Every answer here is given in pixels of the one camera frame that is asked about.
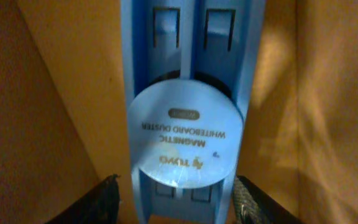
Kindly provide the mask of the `blue whiteboard duster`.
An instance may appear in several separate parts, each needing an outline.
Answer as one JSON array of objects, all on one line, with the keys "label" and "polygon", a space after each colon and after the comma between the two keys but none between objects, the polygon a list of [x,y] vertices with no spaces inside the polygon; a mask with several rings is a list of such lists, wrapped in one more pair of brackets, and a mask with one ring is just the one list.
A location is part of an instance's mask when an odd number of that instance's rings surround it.
[{"label": "blue whiteboard duster", "polygon": [[121,40],[134,204],[224,223],[259,51],[264,1],[128,0]]}]

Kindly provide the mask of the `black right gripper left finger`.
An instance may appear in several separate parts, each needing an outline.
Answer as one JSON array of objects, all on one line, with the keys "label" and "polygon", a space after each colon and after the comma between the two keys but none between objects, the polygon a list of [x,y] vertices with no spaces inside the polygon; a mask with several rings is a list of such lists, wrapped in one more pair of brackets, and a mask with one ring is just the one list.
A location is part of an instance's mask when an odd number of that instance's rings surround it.
[{"label": "black right gripper left finger", "polygon": [[47,224],[116,224],[121,201],[118,178],[120,175],[117,174],[106,177],[62,213],[47,221]]}]

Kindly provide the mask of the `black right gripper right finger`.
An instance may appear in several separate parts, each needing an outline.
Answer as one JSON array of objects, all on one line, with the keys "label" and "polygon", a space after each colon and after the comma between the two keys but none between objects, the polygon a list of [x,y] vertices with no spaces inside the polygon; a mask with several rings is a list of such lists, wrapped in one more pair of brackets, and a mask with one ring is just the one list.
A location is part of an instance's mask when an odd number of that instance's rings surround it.
[{"label": "black right gripper right finger", "polygon": [[236,223],[302,224],[303,222],[258,188],[247,177],[238,175],[232,192]]}]

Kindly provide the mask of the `brown cardboard box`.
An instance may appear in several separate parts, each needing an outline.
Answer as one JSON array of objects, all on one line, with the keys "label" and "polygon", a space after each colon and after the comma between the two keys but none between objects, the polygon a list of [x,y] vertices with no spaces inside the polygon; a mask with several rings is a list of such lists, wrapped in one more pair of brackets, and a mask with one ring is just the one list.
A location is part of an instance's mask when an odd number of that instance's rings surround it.
[{"label": "brown cardboard box", "polygon": [[[305,223],[358,223],[358,1],[268,1],[238,174]],[[0,223],[118,174],[135,223],[119,1],[0,1]]]}]

